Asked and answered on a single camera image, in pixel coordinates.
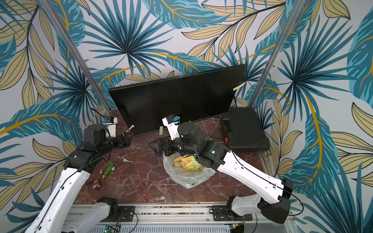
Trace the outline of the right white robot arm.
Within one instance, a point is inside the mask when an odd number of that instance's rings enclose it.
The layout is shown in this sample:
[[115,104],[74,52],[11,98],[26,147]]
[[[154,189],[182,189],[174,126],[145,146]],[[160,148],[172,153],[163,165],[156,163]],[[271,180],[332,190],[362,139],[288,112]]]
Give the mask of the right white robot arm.
[[194,157],[203,167],[224,173],[251,188],[255,195],[233,196],[226,212],[236,216],[260,213],[268,220],[283,224],[289,216],[294,183],[272,177],[240,159],[226,145],[208,140],[193,122],[180,123],[175,115],[162,119],[169,136],[156,141],[152,150],[160,157],[178,153],[182,158]]

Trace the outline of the yellow sticky note edge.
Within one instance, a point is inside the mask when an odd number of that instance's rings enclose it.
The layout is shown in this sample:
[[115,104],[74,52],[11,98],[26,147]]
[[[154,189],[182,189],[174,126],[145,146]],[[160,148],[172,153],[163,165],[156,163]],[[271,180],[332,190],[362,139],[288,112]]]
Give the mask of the yellow sticky note edge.
[[243,82],[240,85],[234,87],[233,90],[236,91],[236,90],[240,89],[241,87],[243,87],[245,84],[246,84],[246,82]]

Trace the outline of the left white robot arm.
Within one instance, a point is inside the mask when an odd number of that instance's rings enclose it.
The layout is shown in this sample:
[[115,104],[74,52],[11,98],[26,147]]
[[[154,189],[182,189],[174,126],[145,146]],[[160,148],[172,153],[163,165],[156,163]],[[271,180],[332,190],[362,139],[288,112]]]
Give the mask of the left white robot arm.
[[103,157],[113,149],[131,145],[133,133],[116,135],[115,124],[94,124],[84,130],[84,139],[64,164],[56,187],[41,212],[26,229],[28,233],[86,233],[102,220],[119,217],[118,202],[101,198],[78,219],[64,224],[80,189]]

